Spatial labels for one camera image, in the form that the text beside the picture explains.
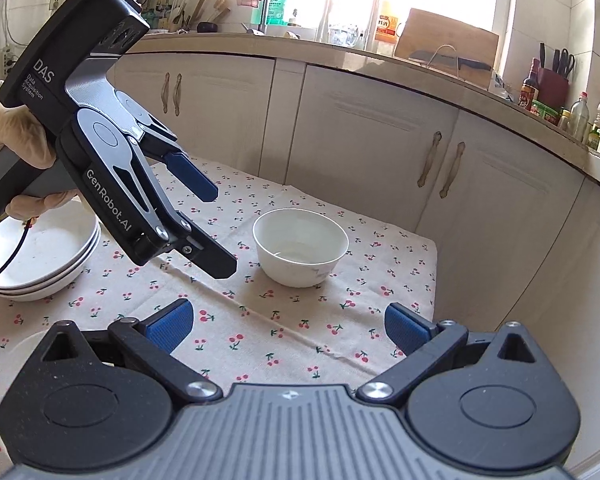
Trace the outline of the gloved left hand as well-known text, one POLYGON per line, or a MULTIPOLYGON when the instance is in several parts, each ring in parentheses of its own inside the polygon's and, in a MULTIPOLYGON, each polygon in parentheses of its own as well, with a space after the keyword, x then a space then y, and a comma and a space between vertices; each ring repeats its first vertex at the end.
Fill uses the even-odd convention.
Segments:
MULTIPOLYGON (((48 169, 55 162, 55 152, 46 141, 43 126, 25 106, 6 108, 0 103, 0 151, 2 148, 9 148, 34 168, 48 169)), ((38 218, 64 206, 78 194, 78 190, 70 190, 44 198, 19 195, 6 206, 6 214, 21 221, 38 218)))

